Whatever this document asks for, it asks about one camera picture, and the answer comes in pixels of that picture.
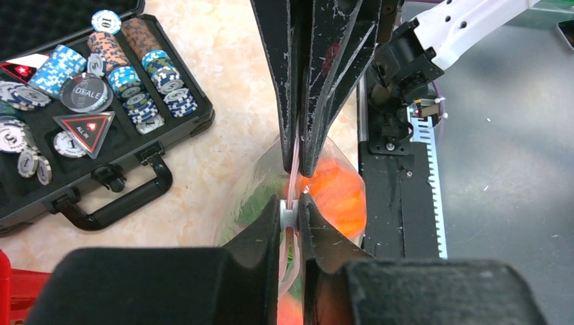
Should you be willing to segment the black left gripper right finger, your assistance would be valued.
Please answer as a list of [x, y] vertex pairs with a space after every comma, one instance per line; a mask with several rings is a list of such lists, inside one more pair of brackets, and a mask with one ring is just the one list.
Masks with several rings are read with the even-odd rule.
[[305, 324], [545, 324], [524, 278], [494, 260], [377, 259], [298, 207]]

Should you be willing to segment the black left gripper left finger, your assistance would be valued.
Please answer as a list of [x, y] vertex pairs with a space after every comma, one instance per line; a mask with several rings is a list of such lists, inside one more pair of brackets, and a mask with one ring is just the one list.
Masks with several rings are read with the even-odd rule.
[[280, 201], [221, 247], [82, 248], [51, 273], [27, 324], [275, 324]]

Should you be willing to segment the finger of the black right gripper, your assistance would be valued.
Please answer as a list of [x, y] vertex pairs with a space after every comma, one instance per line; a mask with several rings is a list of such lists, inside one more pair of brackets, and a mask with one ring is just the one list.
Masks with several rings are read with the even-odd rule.
[[294, 168], [296, 82], [293, 33], [296, 14], [292, 1], [252, 1], [269, 73], [275, 90], [282, 162], [287, 173]]
[[327, 132], [374, 50], [381, 1], [312, 1], [299, 114], [299, 173], [313, 175]]

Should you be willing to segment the clear zip top bag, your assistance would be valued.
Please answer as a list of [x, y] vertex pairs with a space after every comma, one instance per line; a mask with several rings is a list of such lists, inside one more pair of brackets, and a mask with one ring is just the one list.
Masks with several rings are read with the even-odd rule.
[[[296, 190], [296, 179], [302, 175], [293, 176], [286, 173], [283, 169], [280, 153], [281, 143], [279, 140], [275, 140], [270, 148], [264, 152], [254, 165], [249, 168], [244, 175], [240, 176], [235, 183], [218, 226], [217, 243], [219, 245], [228, 243], [233, 237], [248, 227], [240, 228], [236, 223], [240, 201], [250, 195], [255, 187], [264, 180], [274, 177], [286, 178], [287, 182], [283, 188], [284, 197], [283, 199], [278, 199], [281, 208], [285, 210], [286, 214], [292, 215], [295, 213], [299, 197], [304, 193]], [[319, 159], [328, 156], [347, 159], [331, 139], [326, 140]], [[354, 243], [353, 241], [352, 243], [356, 246], [360, 246], [363, 236], [364, 233], [360, 236], [358, 243]], [[302, 263], [298, 260], [301, 256], [300, 253], [298, 253], [298, 249], [301, 247], [298, 230], [295, 227], [283, 227], [280, 233], [280, 284], [278, 300], [286, 293], [289, 293], [302, 304]]]

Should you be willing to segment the green lettuce head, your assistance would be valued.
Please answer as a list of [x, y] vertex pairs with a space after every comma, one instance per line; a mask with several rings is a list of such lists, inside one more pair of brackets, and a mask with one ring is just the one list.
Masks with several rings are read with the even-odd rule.
[[286, 182], [284, 177], [274, 177], [257, 185], [250, 195], [240, 201], [237, 225], [240, 228], [250, 225], [259, 216], [271, 196], [276, 195], [279, 199], [283, 199]]

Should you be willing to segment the orange mini pumpkin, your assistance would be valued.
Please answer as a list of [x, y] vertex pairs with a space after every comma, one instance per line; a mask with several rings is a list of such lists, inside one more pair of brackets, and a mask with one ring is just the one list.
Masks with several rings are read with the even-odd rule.
[[346, 158], [320, 158], [312, 177], [296, 179], [296, 190], [308, 193], [326, 221], [359, 242], [367, 223], [365, 185]]

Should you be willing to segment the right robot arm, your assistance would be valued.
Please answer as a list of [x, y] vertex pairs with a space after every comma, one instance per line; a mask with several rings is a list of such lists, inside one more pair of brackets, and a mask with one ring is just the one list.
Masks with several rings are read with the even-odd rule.
[[442, 1], [397, 24], [401, 1], [253, 1], [278, 107], [285, 172], [313, 175], [328, 131], [371, 62], [410, 102], [533, 1]]

